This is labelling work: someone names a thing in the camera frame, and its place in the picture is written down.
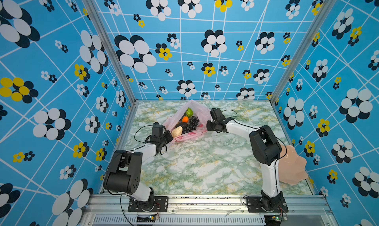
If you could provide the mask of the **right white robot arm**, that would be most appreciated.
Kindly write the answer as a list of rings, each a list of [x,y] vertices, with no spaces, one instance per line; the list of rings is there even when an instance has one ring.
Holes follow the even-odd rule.
[[[212,108],[210,115],[212,119],[206,124],[208,131],[235,134],[250,142],[253,156],[260,163],[262,171],[261,206],[267,212],[274,211],[280,203],[284,202],[284,197],[278,178],[282,147],[273,131],[267,125],[250,127],[237,122],[232,117],[225,117],[219,108]]]

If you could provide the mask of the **pink plastic bag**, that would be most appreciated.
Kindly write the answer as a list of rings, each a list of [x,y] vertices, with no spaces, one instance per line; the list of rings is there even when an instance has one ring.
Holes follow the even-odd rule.
[[[163,124],[172,133],[175,142],[201,137],[207,132],[207,121],[211,120],[210,109],[195,102],[188,101]]]

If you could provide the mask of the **pink wavy plate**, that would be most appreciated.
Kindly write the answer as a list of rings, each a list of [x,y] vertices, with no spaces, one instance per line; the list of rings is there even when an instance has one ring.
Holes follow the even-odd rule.
[[[281,144],[281,159],[278,164],[279,181],[290,185],[297,185],[308,178],[305,171],[307,160],[296,153],[293,146]]]

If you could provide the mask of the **beige pear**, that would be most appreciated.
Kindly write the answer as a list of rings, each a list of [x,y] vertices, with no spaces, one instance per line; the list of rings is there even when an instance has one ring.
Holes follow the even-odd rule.
[[[174,129],[171,131],[171,134],[172,134],[172,137],[173,137],[173,138],[176,138],[176,137],[181,136],[182,133],[183,133],[183,127],[182,127],[182,126],[178,126],[178,127],[174,128]]]

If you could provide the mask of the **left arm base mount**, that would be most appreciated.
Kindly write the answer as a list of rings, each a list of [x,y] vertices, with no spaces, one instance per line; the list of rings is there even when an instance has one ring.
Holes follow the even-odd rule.
[[[135,198],[129,200],[128,212],[160,213],[167,212],[169,203],[168,196],[155,196],[148,201],[138,201]]]

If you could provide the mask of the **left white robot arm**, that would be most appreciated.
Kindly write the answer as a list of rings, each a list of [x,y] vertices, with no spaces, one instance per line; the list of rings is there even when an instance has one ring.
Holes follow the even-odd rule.
[[[141,183],[142,165],[160,154],[173,140],[165,126],[155,122],[143,146],[132,151],[117,150],[107,167],[103,187],[111,194],[125,194],[132,199],[152,204],[154,190]]]

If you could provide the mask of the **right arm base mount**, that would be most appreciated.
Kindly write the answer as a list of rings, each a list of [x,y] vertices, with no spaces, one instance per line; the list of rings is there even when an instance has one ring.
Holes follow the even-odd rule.
[[[288,205],[282,195],[276,197],[244,196],[242,203],[249,213],[288,213]]]

